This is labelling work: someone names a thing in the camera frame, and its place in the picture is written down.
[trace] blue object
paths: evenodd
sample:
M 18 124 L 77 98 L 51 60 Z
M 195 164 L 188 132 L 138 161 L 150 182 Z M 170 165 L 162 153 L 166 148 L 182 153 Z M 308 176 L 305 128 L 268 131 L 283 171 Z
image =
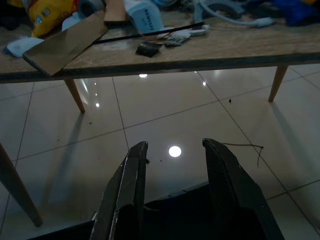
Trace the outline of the blue object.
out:
M 317 8 L 304 3 L 301 0 L 251 0 L 250 6 L 271 2 L 272 5 L 281 10 L 288 26 L 297 26 L 303 23 L 320 22 L 320 12 Z
M 16 58 L 22 58 L 24 52 L 42 43 L 44 40 L 36 37 L 25 37 L 9 43 L 3 50 L 4 54 L 12 54 Z

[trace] black object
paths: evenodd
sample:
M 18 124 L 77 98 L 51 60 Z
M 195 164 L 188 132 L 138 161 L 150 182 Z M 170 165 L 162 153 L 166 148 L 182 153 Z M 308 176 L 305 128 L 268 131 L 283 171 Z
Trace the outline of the black object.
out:
M 153 36 L 153 35 L 159 35 L 159 34 L 173 33 L 173 32 L 180 31 L 180 30 L 200 27 L 204 24 L 205 23 L 202 21 L 202 22 L 198 22 L 198 23 L 194 23 L 194 24 L 190 24 L 190 25 L 186 25 L 186 26 L 181 26 L 181 27 L 176 27 L 176 28 L 171 28 L 171 29 L 167 29 L 167 30 L 144 33 L 143 35 L 144 36 Z M 120 40 L 127 40 L 127 39 L 137 39 L 137 38 L 141 38 L 141 35 L 134 34 L 134 35 L 129 35 L 129 36 L 120 36 L 120 37 L 115 37 L 115 38 L 109 38 L 109 39 L 104 39 L 104 40 L 96 40 L 93 42 L 93 45 L 105 44 L 105 43 L 110 43 L 110 42 L 115 42 L 115 41 L 120 41 Z
M 215 140 L 202 144 L 218 238 L 284 240 L 260 187 L 236 156 Z
M 7 4 L 7 0 L 0 0 L 0 26 L 12 31 L 19 27 L 20 23 L 27 22 L 27 13 L 24 8 Z
M 109 181 L 90 240 L 141 238 L 147 149 L 146 141 L 133 146 Z
M 284 240 L 261 189 L 232 152 L 212 139 L 202 144 L 209 184 L 143 208 L 148 144 L 140 142 L 109 181 L 94 225 L 33 240 L 84 240 L 91 229 L 90 240 Z
M 154 55 L 159 53 L 159 48 L 161 48 L 161 46 L 161 44 L 145 41 L 138 46 L 135 54 L 152 58 Z

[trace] tile grout line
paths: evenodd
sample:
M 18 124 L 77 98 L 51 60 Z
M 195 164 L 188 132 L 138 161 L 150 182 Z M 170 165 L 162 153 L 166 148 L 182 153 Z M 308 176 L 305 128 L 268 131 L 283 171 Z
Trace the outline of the tile grout line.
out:
M 290 68 L 293 70 L 293 71 L 295 71 L 295 73 L 297 73 L 297 74 L 299 74 L 301 77 L 308 77 L 308 76 L 310 76 L 310 75 L 313 75 L 313 74 L 318 74 L 318 73 L 320 73 L 320 71 L 315 71 L 315 72 L 312 72 L 312 73 L 308 73 L 308 74 L 305 74 L 305 75 L 302 75 L 302 74 L 300 74 L 297 70 L 295 70 L 292 66 L 290 66 Z
M 180 113 L 183 113 L 183 112 L 187 112 L 189 110 L 193 110 L 193 109 L 196 109 L 196 108 L 199 108 L 199 107 L 203 107 L 203 106 L 206 106 L 206 105 L 209 105 L 209 104 L 213 104 L 213 103 L 216 103 L 216 102 L 217 102 L 217 100 L 209 102 L 209 103 L 205 103 L 205 104 L 202 104 L 202 105 L 199 105 L 199 106 L 195 106 L 195 107 L 192 107 L 192 108 L 189 108 L 189 109 L 186 109 L 186 110 L 182 110 L 182 111 L 179 111 L 179 112 L 175 112 L 175 113 L 171 113 L 171 114 L 168 114 L 168 115 L 165 115 L 165 116 L 161 116 L 161 117 L 158 117 L 158 118 L 155 118 L 155 119 L 151 119 L 151 120 L 148 120 L 148 121 L 140 122 L 140 123 L 137 123 L 137 124 L 134 124 L 134 125 L 131 125 L 131 126 L 126 126 L 124 128 L 119 128 L 119 129 L 116 129 L 116 130 L 113 130 L 113 131 L 109 131 L 109 132 L 106 132 L 106 133 L 102 133 L 102 134 L 99 134 L 99 135 L 96 135 L 96 136 L 88 137 L 88 138 L 85 138 L 85 139 L 82 139 L 82 140 L 79 140 L 79 141 L 70 142 L 70 143 L 67 143 L 67 144 L 64 144 L 64 145 L 61 145 L 61 146 L 57 146 L 57 147 L 50 148 L 50 149 L 47 149 L 47 150 L 44 150 L 44 151 L 36 152 L 36 153 L 30 154 L 30 155 L 27 155 L 27 156 L 23 156 L 23 157 L 17 159 L 17 161 L 20 161 L 20 160 L 23 160 L 23 159 L 26 159 L 26 158 L 29 158 L 29 157 L 36 156 L 38 154 L 43 154 L 43 153 L 46 153 L 46 152 L 49 152 L 49 151 L 53 151 L 53 150 L 56 150 L 56 149 L 64 148 L 64 147 L 67 147 L 67 146 L 70 146 L 70 145 L 73 145 L 73 144 L 81 143 L 81 142 L 84 142 L 84 141 L 87 141 L 87 140 L 91 140 L 91 139 L 94 139 L 94 138 L 102 137 L 104 135 L 112 134 L 112 133 L 115 133 L 115 132 L 118 132 L 118 131 L 121 131 L 121 130 L 124 130 L 124 129 L 128 129 L 128 128 L 132 128 L 132 127 L 135 127 L 135 126 L 138 126 L 138 125 L 141 125 L 141 124 L 145 124 L 145 123 L 149 123 L 149 122 L 152 122 L 152 121 L 155 121 L 155 120 L 166 118 L 166 117 L 169 117 L 169 116 L 172 116 L 172 115 L 175 115 L 175 114 L 180 114 Z
M 208 81 L 205 80 L 204 77 L 202 77 L 201 73 L 197 71 L 197 73 L 200 75 L 201 79 L 203 80 L 203 82 L 206 83 L 206 85 L 208 86 L 208 88 L 210 89 L 209 87 L 209 84 L 208 84 Z M 303 78 L 303 76 L 299 75 L 297 77 L 294 77 L 294 78 L 291 78 L 291 79 L 288 79 L 288 80 L 284 80 L 282 83 L 287 83 L 287 82 L 291 82 L 292 80 L 297 80 L 297 79 L 300 79 L 300 78 Z M 259 87 L 257 89 L 253 89 L 253 90 L 249 90 L 249 91 L 246 91 L 246 92 L 243 92 L 243 93 L 239 93 L 239 94 L 236 94 L 236 95 L 232 95 L 232 96 L 228 96 L 228 97 L 223 97 L 221 99 L 219 99 L 215 94 L 214 96 L 219 99 L 220 101 L 223 101 L 223 100 L 227 100 L 227 99 L 231 99 L 231 98 L 234 98 L 234 97 L 238 97 L 238 96 L 241 96 L 241 95 L 245 95 L 245 94 L 249 94 L 249 93 L 253 93 L 255 91 L 259 91 L 259 90 L 262 90 L 262 89 L 266 89 L 266 88 L 270 88 L 272 87 L 272 84 L 271 85 L 268 85 L 268 86 L 262 86 L 262 87 Z
M 204 107 L 206 105 L 214 104 L 216 102 L 218 102 L 218 100 L 211 101 L 211 102 L 208 102 L 208 103 L 204 103 L 204 104 L 201 104 L 201 105 L 198 105 L 198 106 L 194 106 L 194 107 L 191 107 L 191 108 L 188 108 L 188 109 L 185 109 L 185 110 L 177 111 L 177 112 L 174 112 L 174 113 L 170 113 L 170 114 L 167 114 L 167 115 L 164 115 L 164 116 L 160 116 L 160 117 L 157 117 L 157 118 L 153 118 L 151 120 L 139 122 L 137 124 L 133 124 L 133 125 L 130 125 L 130 126 L 125 126 L 124 129 L 129 129 L 129 128 L 132 128 L 132 127 L 136 127 L 136 126 L 139 126 L 141 124 L 146 124 L 146 123 L 153 122 L 153 121 L 156 121 L 156 120 L 159 120 L 159 119 L 164 119 L 164 118 L 170 117 L 172 115 L 181 114 L 181 113 L 184 113 L 184 112 L 196 109 L 196 108 L 200 108 L 200 107 Z
M 104 135 L 113 134 L 113 133 L 121 131 L 121 130 L 123 130 L 123 129 L 119 128 L 119 129 L 116 129 L 116 130 L 113 130 L 113 131 L 108 131 L 106 133 L 102 133 L 102 134 L 99 134 L 99 135 L 96 135 L 96 136 L 88 137 L 88 138 L 85 138 L 85 139 L 82 139 L 82 140 L 79 140 L 79 141 L 70 142 L 70 143 L 67 143 L 65 145 L 57 146 L 57 147 L 50 148 L 50 149 L 47 149 L 47 150 L 44 150 L 44 151 L 39 151 L 37 153 L 33 153 L 33 154 L 30 154 L 30 155 L 27 155 L 27 156 L 23 156 L 23 157 L 17 159 L 17 161 L 20 161 L 20 160 L 23 160 L 23 159 L 26 159 L 26 158 L 29 158 L 29 157 L 33 157 L 33 156 L 36 156 L 36 155 L 39 155 L 39 154 L 44 154 L 46 152 L 50 152 L 50 151 L 57 150 L 57 149 L 60 149 L 60 148 L 65 148 L 65 147 L 68 147 L 70 145 L 74 145 L 74 144 L 77 144 L 77 143 L 85 142 L 87 140 L 91 140 L 91 139 L 95 139 L 95 138 L 98 138 L 98 137 L 102 137 Z
M 296 191 L 296 190 L 298 190 L 298 189 L 302 189 L 302 188 L 304 188 L 304 187 L 306 187 L 306 186 L 309 186 L 309 185 L 311 185 L 311 184 L 315 184 L 315 183 L 317 183 L 317 182 L 319 182 L 319 181 L 320 181 L 320 179 L 314 180 L 314 181 L 312 181 L 312 182 L 309 182 L 309 183 L 306 183 L 306 184 L 304 184 L 304 185 L 301 185 L 301 186 L 298 186 L 298 187 L 296 187 L 296 188 L 293 188 L 292 190 L 289 190 L 289 192 L 294 192 L 294 191 Z
M 315 87 L 316 89 L 318 89 L 320 91 L 320 88 L 317 85 L 315 85 L 313 82 L 309 81 L 304 76 L 303 76 L 303 79 L 306 80 L 309 84 L 311 84 L 313 87 Z
M 285 195 L 285 194 L 287 194 L 286 191 L 283 192 L 283 193 L 277 194 L 277 195 L 275 195 L 275 196 L 269 197 L 268 199 L 266 199 L 266 201 L 269 201 L 269 200 L 271 200 L 271 199 L 275 199 L 275 198 L 280 197 L 280 196 Z
M 207 84 L 208 88 L 211 90 L 211 92 L 214 94 L 214 96 L 217 98 L 216 94 L 214 93 L 214 91 L 210 88 L 210 86 Z M 244 133 L 244 131 L 241 129 L 241 127 L 237 124 L 236 120 L 231 116 L 231 114 L 229 113 L 229 111 L 226 109 L 226 107 L 221 103 L 221 101 L 219 100 L 219 98 L 217 98 L 219 103 L 221 104 L 221 106 L 225 109 L 225 111 L 228 113 L 228 115 L 230 116 L 230 118 L 234 121 L 234 123 L 238 126 L 238 128 L 240 129 L 240 131 L 242 132 L 242 134 L 245 136 L 245 138 L 249 141 L 250 144 L 252 144 L 252 142 L 249 140 L 249 138 L 247 137 L 247 135 Z M 296 207 L 300 210 L 300 212 L 302 213 L 302 215 L 305 217 L 305 219 L 309 222 L 309 224 L 312 226 L 312 228 L 314 229 L 314 231 L 320 236 L 320 233 L 317 231 L 316 227 L 312 224 L 312 222 L 309 220 L 309 218 L 307 217 L 307 215 L 302 211 L 302 209 L 300 208 L 300 206 L 296 203 L 296 201 L 294 200 L 294 198 L 291 196 L 290 192 L 287 190 L 287 188 L 285 187 L 285 185 L 280 181 L 280 179 L 277 177 L 277 175 L 274 173 L 274 171 L 271 169 L 271 167 L 267 164 L 267 162 L 265 161 L 265 159 L 260 156 L 260 158 L 263 160 L 263 162 L 265 163 L 265 165 L 269 168 L 269 170 L 271 171 L 271 173 L 274 175 L 274 177 L 277 179 L 277 181 L 280 183 L 280 185 L 283 187 L 283 189 L 285 190 L 284 193 L 282 194 L 288 194 L 288 196 L 291 198 L 291 200 L 293 201 L 293 203 L 296 205 Z
M 26 123 L 27 123 L 27 118 L 28 118 L 28 113 L 29 113 L 29 108 L 30 108 L 30 104 L 31 104 L 31 98 L 32 98 L 32 93 L 33 93 L 34 87 L 35 87 L 35 83 L 33 83 L 33 85 L 32 85 L 31 93 L 28 93 L 28 94 L 30 94 L 30 99 L 29 99 L 29 104 L 28 104 L 28 108 L 27 108 L 27 111 L 26 111 L 26 115 L 25 115 L 24 125 L 23 125 L 23 129 L 22 129 L 22 134 L 21 134 L 21 140 L 20 140 L 20 144 L 19 144 L 19 148 L 18 148 L 18 154 L 17 154 L 16 161 L 15 161 L 15 164 L 14 164 L 14 168 L 15 169 L 17 168 L 20 148 L 21 148 L 21 145 L 22 145 L 23 137 L 24 137 L 24 132 L 25 132 L 25 128 L 26 128 Z M 7 215 L 10 196 L 11 196 L 11 194 L 8 192 L 8 198 L 6 200 L 4 214 L 3 214 L 2 223 L 1 223 L 1 227 L 0 227 L 0 236 L 1 236 L 1 233 L 2 233 L 3 226 L 5 224 L 5 219 L 6 219 L 6 215 Z
M 49 87 L 42 88 L 42 89 L 39 89 L 39 90 L 36 90 L 36 91 L 34 91 L 34 86 L 32 86 L 31 92 L 27 92 L 27 93 L 15 95 L 15 96 L 9 96 L 9 97 L 0 99 L 0 102 L 1 102 L 1 101 L 5 101 L 5 100 L 9 100 L 9 99 L 14 99 L 14 98 L 22 97 L 22 96 L 25 96 L 25 95 L 28 95 L 28 94 L 31 94 L 31 93 L 37 93 L 37 92 L 40 92 L 40 91 L 43 91 L 43 90 L 46 90 L 46 89 L 53 89 L 53 88 L 61 87 L 62 85 L 64 85 L 64 83 L 61 83 L 61 84 L 56 85 L 56 86 L 49 86 Z
M 22 141 L 24 139 L 24 133 L 25 133 L 25 128 L 26 128 L 26 124 L 27 124 L 29 108 L 30 108 L 30 105 L 31 105 L 31 99 L 32 99 L 32 95 L 34 93 L 34 88 L 35 88 L 35 83 L 33 83 L 32 91 L 31 91 L 31 94 L 30 94 L 29 105 L 28 105 L 28 109 L 26 111 L 26 116 L 25 116 L 24 125 L 23 125 L 23 129 L 22 129 L 21 140 L 20 140 L 20 144 L 19 144 L 19 148 L 18 148 L 18 155 L 16 157 L 16 162 L 15 162 L 15 166 L 14 166 L 15 168 L 17 167 L 17 163 L 18 163 L 18 159 L 19 159 L 19 155 L 20 155 L 20 150 L 21 150 L 21 145 L 22 145 Z
M 303 77 L 299 76 L 299 77 L 295 77 L 295 78 L 292 78 L 292 79 L 289 79 L 289 80 L 285 80 L 285 81 L 282 82 L 282 84 L 286 84 L 286 83 L 289 83 L 289 82 L 291 82 L 293 80 L 297 80 L 297 79 L 300 79 L 300 78 L 303 78 Z M 271 87 L 272 87 L 272 85 L 263 86 L 263 87 L 260 87 L 260 88 L 257 88 L 257 89 L 253 89 L 253 90 L 250 90 L 250 91 L 239 93 L 237 95 L 221 98 L 220 101 L 224 101 L 224 100 L 228 100 L 228 99 L 231 99 L 231 98 L 239 97 L 239 96 L 242 96 L 242 95 L 245 95 L 245 94 L 250 94 L 250 93 L 253 93 L 253 92 L 256 92 L 256 91 L 259 91 L 259 90 L 263 90 L 263 89 L 267 89 L 267 88 L 271 88 Z
M 122 114 L 121 114 L 121 110 L 120 110 L 120 105 L 119 105 L 119 100 L 118 100 L 115 80 L 114 80 L 113 76 L 111 78 L 112 78 L 112 84 L 113 84 L 113 89 L 114 89 L 114 93 L 115 93 L 116 103 L 118 104 L 118 109 L 119 109 L 119 114 L 120 114 L 120 118 L 121 118 L 121 124 L 122 124 L 123 133 L 124 133 L 125 143 L 126 143 L 126 147 L 129 150 L 129 144 L 128 144 L 127 135 L 126 135 L 126 131 L 125 131 L 124 120 L 122 118 Z

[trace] clutter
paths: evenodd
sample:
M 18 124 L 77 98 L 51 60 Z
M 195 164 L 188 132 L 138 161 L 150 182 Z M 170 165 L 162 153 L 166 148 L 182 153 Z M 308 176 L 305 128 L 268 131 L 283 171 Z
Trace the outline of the clutter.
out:
M 27 13 L 20 0 L 0 0 L 0 26 L 12 31 L 19 27 L 20 23 L 28 23 L 28 21 Z
M 105 0 L 105 22 L 124 22 L 128 20 L 123 0 Z
M 315 2 L 314 0 L 251 0 L 247 8 L 252 11 L 265 2 L 272 3 L 273 7 L 278 8 L 284 14 L 285 22 L 288 26 L 301 26 L 320 22 L 320 7 L 314 4 L 307 4 Z
M 34 24 L 32 37 L 48 34 L 76 9 L 74 0 L 34 0 L 28 9 Z
M 104 16 L 104 11 L 92 14 L 26 51 L 23 58 L 39 71 L 54 75 L 107 32 Z
M 159 48 L 161 48 L 161 46 L 161 44 L 145 41 L 138 46 L 135 54 L 152 58 L 159 53 Z
M 160 31 L 164 25 L 157 5 L 148 0 L 123 0 L 132 24 L 142 34 Z
M 84 19 L 91 14 L 105 9 L 102 0 L 78 0 L 77 9 L 80 18 Z
M 253 21 L 240 21 L 240 20 L 234 20 L 230 17 L 221 15 L 217 13 L 217 10 L 226 11 L 229 14 L 233 15 L 234 18 L 238 19 L 241 17 L 241 15 L 245 12 L 245 10 L 236 2 L 233 2 L 231 0 L 193 0 L 194 3 L 194 21 L 202 21 L 203 17 L 203 10 L 210 14 L 213 17 L 220 18 L 224 21 L 227 21 L 228 23 L 235 24 L 235 25 L 242 25 L 242 26 L 248 26 L 253 28 L 262 28 L 270 26 L 274 23 L 273 19 L 271 17 L 264 17 L 255 19 Z
M 189 30 L 176 31 L 167 37 L 167 39 L 164 42 L 164 46 L 166 48 L 181 46 L 185 41 L 187 41 L 190 38 L 190 36 L 191 33 Z
M 209 31 L 209 25 L 208 24 L 204 24 L 200 27 L 195 27 L 192 30 L 190 30 L 190 34 L 191 36 L 195 37 L 195 36 L 204 36 L 208 33 Z
M 36 37 L 26 37 L 9 43 L 5 52 L 12 54 L 16 58 L 22 58 L 24 52 L 42 43 L 44 40 Z
M 173 33 L 173 32 L 180 31 L 180 30 L 201 27 L 204 24 L 205 24 L 204 22 L 198 22 L 198 23 L 194 23 L 194 24 L 190 24 L 190 25 L 186 25 L 186 26 L 170 28 L 170 29 L 161 30 L 161 31 L 155 31 L 155 32 L 150 32 L 150 33 L 145 33 L 144 36 L 153 36 L 153 35 Z M 105 43 L 111 43 L 111 42 L 127 40 L 127 39 L 137 39 L 137 38 L 141 38 L 141 35 L 140 34 L 134 34 L 134 35 L 129 35 L 129 36 L 120 36 L 120 37 L 108 38 L 108 39 L 103 39 L 103 40 L 96 40 L 93 44 L 94 45 L 95 44 L 105 44 Z
M 73 25 L 77 24 L 81 20 L 82 20 L 82 18 L 79 16 L 79 13 L 77 11 L 72 13 L 72 16 L 66 18 L 63 21 L 61 31 L 64 31 L 64 30 L 72 27 Z

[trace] white bottle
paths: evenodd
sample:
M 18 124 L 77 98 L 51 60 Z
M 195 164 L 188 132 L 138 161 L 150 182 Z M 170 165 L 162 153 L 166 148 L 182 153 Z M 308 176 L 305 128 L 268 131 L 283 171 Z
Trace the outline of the white bottle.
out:
M 159 8 L 149 0 L 123 0 L 124 8 L 135 28 L 142 34 L 163 29 Z

